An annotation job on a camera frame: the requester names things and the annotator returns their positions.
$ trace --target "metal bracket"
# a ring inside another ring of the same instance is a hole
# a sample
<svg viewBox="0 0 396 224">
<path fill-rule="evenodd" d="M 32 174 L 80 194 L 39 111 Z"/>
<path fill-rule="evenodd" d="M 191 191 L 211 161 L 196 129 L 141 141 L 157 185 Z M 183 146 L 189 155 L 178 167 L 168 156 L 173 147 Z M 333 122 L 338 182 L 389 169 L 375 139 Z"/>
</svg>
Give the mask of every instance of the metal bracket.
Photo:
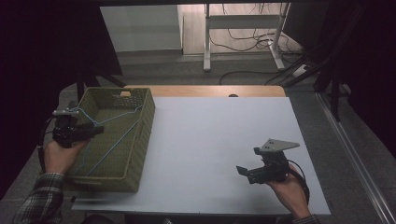
<svg viewBox="0 0 396 224">
<path fill-rule="evenodd" d="M 268 139 L 268 141 L 262 146 L 262 148 L 258 149 L 259 152 L 277 152 L 283 151 L 289 148 L 299 147 L 300 144 L 280 141 L 275 139 Z"/>
</svg>

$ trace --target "wire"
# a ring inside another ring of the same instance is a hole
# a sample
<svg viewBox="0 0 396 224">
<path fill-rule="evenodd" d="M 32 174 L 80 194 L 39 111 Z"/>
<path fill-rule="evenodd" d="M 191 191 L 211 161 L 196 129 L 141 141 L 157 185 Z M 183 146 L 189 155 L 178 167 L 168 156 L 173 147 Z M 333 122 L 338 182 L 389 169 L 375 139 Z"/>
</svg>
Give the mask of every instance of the wire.
<svg viewBox="0 0 396 224">
<path fill-rule="evenodd" d="M 270 5 L 270 4 L 268 4 L 268 5 L 263 4 L 262 7 L 261 7 L 261 11 L 263 11 L 263 8 L 264 8 L 264 7 L 268 7 L 268 10 L 270 10 L 269 5 Z M 345 21 L 346 19 L 347 19 L 347 16 L 344 16 L 344 18 L 341 19 L 340 21 Z M 293 64 L 291 64 L 286 70 L 284 70 L 284 71 L 282 71 L 282 72 L 279 72 L 280 76 L 283 75 L 283 74 L 285 74 L 286 71 L 289 71 L 289 70 L 295 68 L 297 65 L 300 65 L 304 60 L 306 60 L 306 58 L 310 57 L 315 51 L 321 50 L 323 47 L 326 47 L 326 45 L 327 45 L 328 43 L 331 43 L 332 41 L 334 41 L 334 39 L 336 38 L 337 34 L 341 31 L 341 29 L 342 29 L 342 22 L 339 22 L 339 23 L 332 29 L 331 34 L 328 35 L 323 41 L 321 41 L 321 43 L 319 43 L 318 45 L 314 46 L 314 47 L 313 47 L 312 49 L 310 49 L 309 51 L 305 51 L 305 52 L 295 52 L 295 51 L 290 50 L 290 49 L 289 49 L 289 46 L 288 46 L 289 38 L 286 37 L 285 35 L 281 35 L 281 36 L 287 38 L 286 48 L 287 48 L 288 51 L 289 51 L 289 52 L 286 52 L 286 51 L 281 50 L 281 51 L 279 52 L 279 53 L 281 53 L 283 59 L 284 59 L 283 55 L 285 55 L 285 54 L 301 54 L 301 55 L 303 55 L 303 56 L 302 56 L 300 59 L 298 59 L 296 62 L 294 62 Z M 268 29 L 268 32 L 267 32 L 267 39 L 271 39 L 271 38 L 269 38 L 268 35 L 270 35 L 270 34 L 269 34 L 269 29 Z M 232 73 L 242 73 L 242 72 L 245 72 L 245 73 L 261 73 L 261 72 L 248 72 L 248 71 L 235 71 L 235 72 L 231 72 L 231 73 L 226 73 L 226 74 L 224 74 L 224 75 L 220 78 L 219 84 L 221 85 L 221 81 L 222 81 L 226 76 L 228 76 L 228 75 L 230 75 L 230 74 L 232 74 Z M 268 85 L 269 82 L 273 81 L 273 80 L 276 79 L 276 78 L 279 78 L 280 76 L 276 76 L 276 77 L 270 78 L 269 80 L 267 80 L 267 81 L 265 82 L 265 85 Z M 290 76 L 291 76 L 291 74 L 289 74 L 288 76 L 284 77 L 282 80 L 278 81 L 276 84 L 281 84 L 283 81 L 285 81 L 285 80 L 286 80 L 287 78 L 289 78 Z"/>
<path fill-rule="evenodd" d="M 139 120 L 137 120 L 128 131 L 106 152 L 106 154 L 97 162 L 92 169 L 87 173 L 87 176 L 90 175 L 99 165 L 102 163 L 102 161 L 110 154 L 110 152 L 113 151 L 113 149 L 122 141 L 122 139 L 134 128 L 134 126 L 137 124 Z"/>
<path fill-rule="evenodd" d="M 280 54 L 280 57 L 282 58 L 283 61 L 285 61 L 287 63 L 295 63 L 295 62 L 291 62 L 288 59 L 286 59 L 284 54 Z"/>
<path fill-rule="evenodd" d="M 259 14 L 262 14 L 263 7 L 264 7 L 264 6 L 269 6 L 269 5 L 271 5 L 271 4 L 272 4 L 272 3 L 269 3 L 269 4 L 267 4 L 267 5 L 263 4 L 263 6 L 262 6 L 261 9 L 260 9 L 260 4 L 259 4 Z M 257 7 L 257 4 L 254 4 L 254 8 L 250 10 L 249 14 L 251 14 L 251 12 L 252 12 L 256 7 Z M 227 15 L 228 12 L 227 12 L 227 10 L 225 9 L 224 4 L 222 4 L 222 10 L 223 10 L 223 14 L 224 14 L 224 15 Z M 263 44 L 262 44 L 261 38 L 262 38 L 263 36 L 265 36 L 265 35 L 256 35 L 257 29 L 254 29 L 253 35 L 252 35 L 252 36 L 249 36 L 249 37 L 234 37 L 234 36 L 231 34 L 230 29 L 227 29 L 227 31 L 228 31 L 228 34 L 230 35 L 230 38 L 235 39 L 235 40 L 247 40 L 247 39 L 255 39 L 255 40 L 257 40 L 258 42 L 256 43 L 256 46 L 255 46 L 257 49 L 266 49 L 266 48 L 268 48 L 268 46 L 269 46 L 268 43 L 267 43 L 267 45 L 263 45 Z M 238 50 L 238 49 L 233 49 L 233 48 L 231 48 L 231 47 L 224 46 L 224 45 L 220 45 L 220 44 L 217 44 L 217 46 L 224 47 L 224 48 L 227 48 L 227 49 L 236 50 L 236 51 L 247 51 L 247 50 L 250 50 L 250 49 Z"/>
<path fill-rule="evenodd" d="M 231 50 L 235 50 L 235 51 L 239 51 L 239 52 L 244 52 L 244 51 L 248 51 L 248 50 L 250 50 L 250 49 L 254 49 L 254 48 L 256 48 L 257 45 L 260 44 L 261 42 L 269 41 L 268 39 L 260 40 L 260 41 L 258 41 L 254 46 L 252 46 L 252 47 L 250 47 L 250 48 L 248 48 L 248 49 L 233 49 L 233 48 L 231 48 L 231 47 L 228 47 L 228 46 L 225 46 L 225 45 L 221 45 L 221 44 L 217 44 L 217 43 L 213 42 L 212 37 L 211 37 L 210 35 L 209 35 L 209 39 L 210 39 L 210 42 L 211 42 L 213 45 L 215 45 L 215 46 L 224 47 L 224 48 L 226 48 L 226 49 L 231 49 Z"/>
<path fill-rule="evenodd" d="M 90 151 L 90 143 L 91 142 L 89 142 L 88 145 L 85 147 L 84 154 L 82 155 L 82 163 L 81 163 L 81 165 L 78 168 L 76 168 L 76 170 L 73 172 L 73 175 L 76 175 L 78 170 L 81 169 L 82 167 L 84 167 L 84 165 L 85 165 L 85 157 L 87 156 L 88 152 Z"/>
<path fill-rule="evenodd" d="M 304 171 L 303 171 L 303 169 L 301 168 L 301 166 L 300 166 L 299 164 L 297 164 L 297 162 L 295 162 L 295 161 L 291 161 L 291 160 L 288 160 L 288 161 L 289 161 L 289 162 L 292 162 L 294 165 L 296 165 L 296 166 L 300 169 L 301 174 L 303 175 L 304 180 L 306 180 Z"/>
<path fill-rule="evenodd" d="M 267 74 L 268 74 L 268 75 L 270 75 L 270 74 L 279 74 L 280 72 L 233 71 L 233 72 L 229 72 L 229 73 L 226 73 L 226 74 L 222 75 L 221 78 L 220 78 L 220 80 L 219 80 L 219 85 L 220 85 L 220 86 L 222 85 L 221 81 L 222 81 L 225 77 L 227 77 L 228 75 L 237 74 L 237 73 L 262 74 L 262 75 L 267 75 Z"/>
<path fill-rule="evenodd" d="M 94 120 L 93 118 L 91 118 L 91 117 L 87 114 L 87 112 L 85 112 L 84 109 L 82 109 L 81 107 L 75 107 L 75 108 L 71 109 L 71 111 L 76 111 L 76 110 L 77 110 L 77 111 L 81 111 L 81 112 L 84 114 L 84 116 L 85 116 L 87 119 L 89 119 L 89 120 L 96 126 L 96 125 L 100 125 L 100 124 L 109 122 L 109 121 L 111 121 L 111 120 L 113 120 L 113 119 L 120 118 L 120 117 L 125 116 L 125 115 L 127 115 L 127 114 L 134 114 L 134 113 L 137 111 L 137 109 L 140 108 L 140 107 L 142 107 L 142 105 L 140 105 L 140 106 L 138 106 L 137 108 L 135 108 L 134 111 L 126 112 L 126 113 L 124 113 L 124 114 L 117 115 L 117 116 L 115 116 L 115 117 L 113 117 L 113 118 L 111 118 L 111 119 L 105 119 L 105 120 L 103 120 L 103 121 L 101 121 L 101 122 L 98 122 L 98 121 Z"/>
<path fill-rule="evenodd" d="M 46 172 L 46 164 L 44 162 L 44 138 L 46 137 L 46 130 L 50 126 L 50 122 L 54 119 L 55 117 L 52 115 L 49 119 L 47 119 L 46 123 L 43 126 L 43 129 L 41 130 L 40 133 L 40 138 L 38 139 L 38 144 L 37 144 L 37 153 L 38 153 L 38 160 L 40 161 L 40 166 L 41 166 L 41 171 L 43 173 Z"/>
</svg>

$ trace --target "cable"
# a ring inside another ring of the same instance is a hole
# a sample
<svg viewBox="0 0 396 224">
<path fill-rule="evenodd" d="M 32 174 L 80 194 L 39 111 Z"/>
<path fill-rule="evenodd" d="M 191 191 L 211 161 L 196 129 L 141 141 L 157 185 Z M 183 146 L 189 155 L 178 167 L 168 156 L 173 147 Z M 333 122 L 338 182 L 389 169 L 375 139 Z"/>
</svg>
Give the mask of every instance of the cable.
<svg viewBox="0 0 396 224">
<path fill-rule="evenodd" d="M 113 151 L 113 149 L 122 141 L 122 139 L 134 128 L 139 120 L 137 120 L 128 131 L 106 152 L 106 154 L 97 162 L 92 169 L 86 174 L 86 176 L 91 175 L 91 173 L 102 163 L 102 161 Z"/>
<path fill-rule="evenodd" d="M 288 160 L 288 161 L 289 161 L 289 162 L 292 162 L 294 165 L 296 165 L 296 166 L 300 169 L 301 174 L 303 175 L 304 180 L 306 180 L 304 171 L 303 171 L 303 169 L 301 168 L 301 166 L 300 166 L 299 164 L 297 164 L 297 162 L 295 162 L 295 161 L 291 161 L 291 160 Z"/>
<path fill-rule="evenodd" d="M 89 142 L 88 145 L 85 147 L 84 153 L 82 155 L 82 163 L 81 163 L 81 165 L 78 168 L 76 168 L 76 170 L 73 172 L 73 175 L 76 175 L 78 170 L 81 169 L 82 167 L 84 167 L 84 165 L 85 165 L 85 157 L 87 156 L 88 152 L 90 151 L 90 143 L 91 142 Z"/>
<path fill-rule="evenodd" d="M 287 63 L 295 63 L 295 62 L 291 62 L 288 59 L 285 58 L 285 54 L 280 54 L 280 57 L 282 58 L 283 61 L 287 62 Z"/>
<path fill-rule="evenodd" d="M 302 56 L 300 59 L 298 59 L 296 62 L 294 62 L 293 64 L 291 64 L 286 70 L 284 70 L 284 71 L 282 71 L 282 72 L 279 72 L 278 74 L 280 74 L 280 76 L 283 75 L 283 74 L 285 74 L 286 71 L 289 71 L 289 70 L 295 68 L 297 65 L 300 65 L 306 58 L 310 57 L 310 55 L 312 55 L 316 50 L 320 50 L 320 49 L 321 49 L 323 46 L 325 46 L 328 42 L 333 41 L 333 40 L 335 39 L 336 35 L 338 34 L 337 31 L 340 30 L 340 29 L 342 28 L 341 24 L 342 24 L 342 23 L 339 22 L 339 23 L 333 28 L 333 32 L 332 32 L 329 36 L 327 36 L 326 39 L 324 39 L 324 40 L 323 40 L 321 43 L 319 43 L 318 45 L 314 46 L 314 47 L 313 47 L 312 49 L 310 49 L 309 51 L 305 51 L 305 52 L 295 52 L 295 51 L 291 51 L 291 50 L 289 49 L 289 46 L 287 45 L 286 47 L 287 47 L 287 49 L 288 49 L 289 52 L 280 51 L 281 55 L 283 55 L 283 54 L 302 54 L 303 56 Z M 221 81 L 222 81 L 226 76 L 228 76 L 228 75 L 230 75 L 230 74 L 233 74 L 233 73 L 242 73 L 242 72 L 244 72 L 244 73 L 256 73 L 256 74 L 266 74 L 266 73 L 264 73 L 264 72 L 251 72 L 251 71 L 250 71 L 250 72 L 249 72 L 249 71 L 235 71 L 235 72 L 230 72 L 230 73 L 224 74 L 224 75 L 220 78 L 219 84 L 221 85 Z M 273 80 L 276 79 L 276 78 L 279 78 L 280 76 L 276 76 L 276 77 L 270 78 L 269 80 L 267 80 L 267 81 L 265 82 L 265 85 L 268 85 L 268 83 L 270 83 L 271 81 L 273 81 Z M 290 76 L 291 76 L 291 74 L 289 74 L 288 76 L 284 77 L 282 80 L 278 81 L 276 84 L 281 84 L 283 81 L 285 81 L 285 80 L 286 80 L 287 78 L 289 78 Z"/>
<path fill-rule="evenodd" d="M 213 45 L 215 45 L 215 46 L 224 47 L 224 48 L 226 48 L 226 49 L 231 49 L 231 50 L 235 50 L 235 51 L 239 51 L 239 52 L 244 52 L 244 51 L 248 51 L 248 50 L 250 50 L 250 49 L 254 49 L 254 48 L 256 48 L 257 45 L 260 44 L 261 42 L 269 41 L 268 39 L 260 40 L 260 41 L 258 41 L 254 46 L 252 46 L 251 48 L 248 48 L 248 49 L 233 49 L 233 48 L 231 48 L 231 47 L 228 47 L 228 46 L 225 46 L 225 45 L 221 45 L 221 44 L 217 44 L 217 43 L 213 42 L 212 37 L 211 37 L 210 35 L 209 35 L 209 39 L 210 39 L 210 42 L 211 42 Z"/>
<path fill-rule="evenodd" d="M 49 127 L 50 122 L 54 118 L 55 117 L 52 115 L 49 119 L 47 119 L 46 123 L 43 126 L 43 129 L 41 130 L 40 138 L 38 139 L 38 144 L 36 147 L 38 152 L 38 159 L 40 161 L 40 166 L 43 173 L 46 172 L 46 163 L 44 162 L 44 138 L 46 137 L 46 130 Z"/>
<path fill-rule="evenodd" d="M 262 74 L 262 75 L 267 75 L 267 74 L 279 74 L 280 72 L 253 72 L 253 71 L 233 71 L 233 72 L 228 72 L 224 75 L 221 76 L 219 80 L 219 85 L 221 86 L 222 83 L 221 81 L 227 77 L 228 75 L 235 74 L 235 73 L 250 73 L 250 74 Z"/>
<path fill-rule="evenodd" d="M 254 8 L 250 10 L 249 14 L 251 14 L 251 12 L 256 8 L 256 6 L 257 6 L 257 4 L 254 5 Z M 262 14 L 263 7 L 262 7 L 262 9 L 260 9 L 260 7 L 259 7 L 259 14 Z M 224 4 L 222 4 L 222 10 L 223 10 L 223 14 L 224 14 L 224 15 L 227 15 L 228 12 L 227 12 L 227 10 L 225 9 Z M 258 42 L 256 43 L 256 46 L 255 46 L 257 49 L 265 49 L 265 48 L 267 48 L 267 47 L 269 46 L 268 44 L 265 45 L 265 46 L 262 46 L 262 40 L 261 40 L 261 38 L 262 38 L 263 36 L 265 36 L 265 35 L 257 35 L 257 36 L 256 36 L 256 31 L 257 31 L 257 29 L 254 30 L 253 35 L 250 36 L 250 37 L 234 37 L 234 36 L 231 34 L 230 29 L 227 29 L 227 31 L 228 31 L 228 34 L 230 35 L 230 38 L 235 39 L 235 40 L 246 40 L 246 39 L 255 39 L 255 40 L 257 40 Z M 224 46 L 224 45 L 218 45 L 218 46 L 224 47 L 224 48 L 227 48 L 227 49 L 232 49 L 232 50 L 240 51 L 240 50 L 233 49 L 233 48 L 231 48 L 231 47 Z"/>
<path fill-rule="evenodd" d="M 137 109 L 140 108 L 140 107 L 142 107 L 142 105 L 140 105 L 140 106 L 138 106 L 137 108 L 135 108 L 134 111 L 126 112 L 126 113 L 124 113 L 124 114 L 117 115 L 117 116 L 115 116 L 115 117 L 113 117 L 113 118 L 111 118 L 111 119 L 103 120 L 103 121 L 101 121 L 101 122 L 98 122 L 98 121 L 94 120 L 93 118 L 91 118 L 91 117 L 87 114 L 87 112 L 85 112 L 84 109 L 82 109 L 81 107 L 75 107 L 75 108 L 71 109 L 71 111 L 75 111 L 75 110 L 81 111 L 81 112 L 85 115 L 85 117 L 86 117 L 87 119 L 89 119 L 89 120 L 96 126 L 96 125 L 100 125 L 100 124 L 109 122 L 109 121 L 111 121 L 111 120 L 113 120 L 113 119 L 120 118 L 120 117 L 125 116 L 125 115 L 127 115 L 127 114 L 134 114 L 134 113 L 137 111 Z"/>
<path fill-rule="evenodd" d="M 302 177 L 298 172 L 294 171 L 293 169 L 291 169 L 289 167 L 289 173 L 294 175 L 296 177 L 296 179 L 298 180 L 298 182 L 300 183 L 301 187 L 303 188 L 304 194 L 305 194 L 306 204 L 309 204 L 310 191 L 309 191 L 308 185 L 306 184 L 306 179 L 305 179 L 303 169 L 301 169 L 301 167 L 296 162 L 294 162 L 294 161 L 291 161 L 291 162 L 300 168 L 300 171 L 304 176 L 304 177 Z"/>
</svg>

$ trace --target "wall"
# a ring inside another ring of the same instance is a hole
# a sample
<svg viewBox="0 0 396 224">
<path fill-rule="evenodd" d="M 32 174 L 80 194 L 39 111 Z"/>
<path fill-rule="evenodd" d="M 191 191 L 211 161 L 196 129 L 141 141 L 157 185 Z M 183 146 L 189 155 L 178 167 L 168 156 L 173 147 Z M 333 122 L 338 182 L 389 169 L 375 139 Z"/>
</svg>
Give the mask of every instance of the wall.
<svg viewBox="0 0 396 224">
<path fill-rule="evenodd" d="M 116 52 L 181 49 L 177 6 L 101 7 Z"/>
</svg>

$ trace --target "gray floor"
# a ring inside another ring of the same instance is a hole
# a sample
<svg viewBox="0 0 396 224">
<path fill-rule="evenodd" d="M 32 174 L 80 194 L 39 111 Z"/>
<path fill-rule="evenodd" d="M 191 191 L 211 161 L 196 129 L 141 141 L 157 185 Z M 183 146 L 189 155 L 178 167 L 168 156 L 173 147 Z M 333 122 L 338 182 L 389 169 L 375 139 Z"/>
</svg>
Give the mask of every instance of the gray floor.
<svg viewBox="0 0 396 224">
<path fill-rule="evenodd" d="M 177 52 L 163 54 L 119 54 L 124 73 L 121 80 L 127 84 L 157 85 L 219 85 L 219 79 L 232 71 L 274 72 L 275 65 L 269 54 L 215 55 L 212 71 L 203 72 L 202 56 L 182 56 Z M 264 85 L 275 75 L 240 73 L 231 74 L 222 80 L 223 85 Z M 281 76 L 271 83 L 277 83 Z M 323 223 L 383 223 L 371 199 L 362 186 L 345 150 L 332 129 L 330 122 L 319 106 L 312 89 L 314 77 L 292 88 L 285 89 L 290 98 L 296 118 L 307 145 L 310 157 L 318 174 L 325 198 L 331 209 L 330 216 L 320 217 Z M 103 86 L 113 86 L 100 80 Z M 76 100 L 76 87 L 66 88 L 60 95 L 60 107 Z M 392 212 L 396 211 L 396 160 L 367 128 L 347 98 L 340 100 L 340 117 L 350 139 L 355 145 L 367 170 L 388 201 Z M 39 171 L 36 154 L 33 154 L 20 173 L 6 197 L 0 202 L 0 223 L 9 223 L 35 183 Z M 84 214 L 71 211 L 71 195 L 66 193 L 63 223 L 80 223 Z M 116 223 L 124 223 L 123 214 L 106 214 Z"/>
</svg>

